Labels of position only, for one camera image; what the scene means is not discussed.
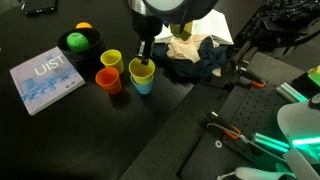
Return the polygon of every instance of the dark blue cloth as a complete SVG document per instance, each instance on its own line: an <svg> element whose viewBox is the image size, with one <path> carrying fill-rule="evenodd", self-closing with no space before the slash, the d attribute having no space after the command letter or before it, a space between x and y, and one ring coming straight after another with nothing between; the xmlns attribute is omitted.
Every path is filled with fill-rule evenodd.
<svg viewBox="0 0 320 180"><path fill-rule="evenodd" d="M168 45L156 44L152 59L163 61L172 67L180 77L201 78L206 80L212 76L212 71L221 68L226 62L226 46L213 47L210 37L205 38L198 50L200 60L193 63L189 59L176 60L167 56Z"/></svg>

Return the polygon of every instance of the book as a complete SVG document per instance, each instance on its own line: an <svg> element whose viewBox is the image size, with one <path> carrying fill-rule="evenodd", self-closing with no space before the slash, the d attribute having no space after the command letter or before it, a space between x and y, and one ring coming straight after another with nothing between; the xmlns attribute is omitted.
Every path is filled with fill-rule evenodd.
<svg viewBox="0 0 320 180"><path fill-rule="evenodd" d="M12 68L10 74L31 116L85 84L58 47Z"/></svg>
<svg viewBox="0 0 320 180"><path fill-rule="evenodd" d="M233 45L225 15L214 9L202 19L193 21L191 34L207 34L219 44ZM170 27L163 25L161 33L155 37L155 43L168 43L172 36Z"/></svg>

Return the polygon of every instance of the plastic cup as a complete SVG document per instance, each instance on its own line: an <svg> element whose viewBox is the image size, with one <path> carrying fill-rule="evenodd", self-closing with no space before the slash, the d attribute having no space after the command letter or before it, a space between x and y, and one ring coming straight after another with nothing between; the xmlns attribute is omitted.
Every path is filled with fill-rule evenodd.
<svg viewBox="0 0 320 180"><path fill-rule="evenodd" d="M129 64L129 71L135 83L147 84L152 79L155 65L151 59L149 59L148 65L144 65L141 64L141 60L134 58Z"/></svg>
<svg viewBox="0 0 320 180"><path fill-rule="evenodd" d="M96 82L109 94L118 94L122 89L119 72L112 67L101 69L96 75Z"/></svg>
<svg viewBox="0 0 320 180"><path fill-rule="evenodd" d="M149 94L152 91L152 87L153 87L153 76L151 76L151 80L147 83L147 84L137 84L133 78L132 75L130 75L130 79L132 84L134 85L134 87L137 89L137 91L142 94L142 95L146 95Z"/></svg>
<svg viewBox="0 0 320 180"><path fill-rule="evenodd" d="M116 68L119 74L123 73L123 62L121 53L118 50L110 49L102 53L100 60L105 67Z"/></svg>

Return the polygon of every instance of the black bowl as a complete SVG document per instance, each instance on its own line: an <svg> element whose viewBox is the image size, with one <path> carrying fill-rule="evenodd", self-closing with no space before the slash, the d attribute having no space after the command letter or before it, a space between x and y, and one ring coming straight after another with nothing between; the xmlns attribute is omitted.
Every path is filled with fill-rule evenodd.
<svg viewBox="0 0 320 180"><path fill-rule="evenodd" d="M81 33L89 41L89 48L81 51L71 51L67 44L67 37L74 32ZM101 54L106 50L102 36L99 31L93 28L73 29L64 33L58 39L58 48L72 63L93 63L100 62Z"/></svg>

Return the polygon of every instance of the electronics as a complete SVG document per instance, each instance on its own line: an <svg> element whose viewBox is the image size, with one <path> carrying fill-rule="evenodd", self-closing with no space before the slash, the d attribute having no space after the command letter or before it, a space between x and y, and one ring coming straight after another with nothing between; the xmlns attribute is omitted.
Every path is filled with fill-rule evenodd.
<svg viewBox="0 0 320 180"><path fill-rule="evenodd" d="M56 5L57 0L27 0L22 5L22 11L25 15L47 13L54 11Z"/></svg>

